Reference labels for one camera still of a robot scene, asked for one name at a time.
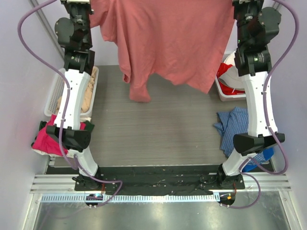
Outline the salmon pink t shirt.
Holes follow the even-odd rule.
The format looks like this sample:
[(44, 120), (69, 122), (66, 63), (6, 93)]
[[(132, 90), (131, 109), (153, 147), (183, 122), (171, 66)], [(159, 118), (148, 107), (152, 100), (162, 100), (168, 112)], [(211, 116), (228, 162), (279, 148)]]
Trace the salmon pink t shirt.
[(152, 74), (209, 92), (234, 26), (231, 1), (93, 0), (91, 6), (91, 26), (118, 47), (131, 100), (150, 101)]

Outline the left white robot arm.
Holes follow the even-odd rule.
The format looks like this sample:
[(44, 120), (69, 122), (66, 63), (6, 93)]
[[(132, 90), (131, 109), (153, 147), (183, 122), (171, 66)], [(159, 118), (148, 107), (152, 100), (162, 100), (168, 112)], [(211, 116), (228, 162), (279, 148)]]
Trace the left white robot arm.
[(96, 176), (98, 165), (94, 161), (89, 144), (91, 133), (81, 129), (81, 107), (84, 94), (94, 67), (95, 52), (92, 48), (90, 15), (94, 13), (88, 0), (61, 1), (69, 14), (55, 24), (58, 44), (64, 49), (64, 80), (60, 108), (54, 124), (46, 128), (46, 133), (59, 144), (62, 156), (66, 151), (75, 161), (71, 167), (88, 176), (85, 185), (91, 191), (101, 188), (102, 179)]

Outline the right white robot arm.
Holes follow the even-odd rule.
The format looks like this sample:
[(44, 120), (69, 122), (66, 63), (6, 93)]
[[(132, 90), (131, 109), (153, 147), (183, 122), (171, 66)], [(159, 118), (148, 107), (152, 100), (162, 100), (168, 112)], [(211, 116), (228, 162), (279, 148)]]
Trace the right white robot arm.
[(281, 14), (263, 7), (261, 0), (234, 0), (232, 5), (238, 38), (234, 61), (246, 94), (248, 131), (234, 135), (234, 150), (218, 168), (216, 182), (222, 189), (238, 182), (243, 167), (265, 149), (285, 141), (274, 121), (268, 76), (268, 43), (279, 33)]

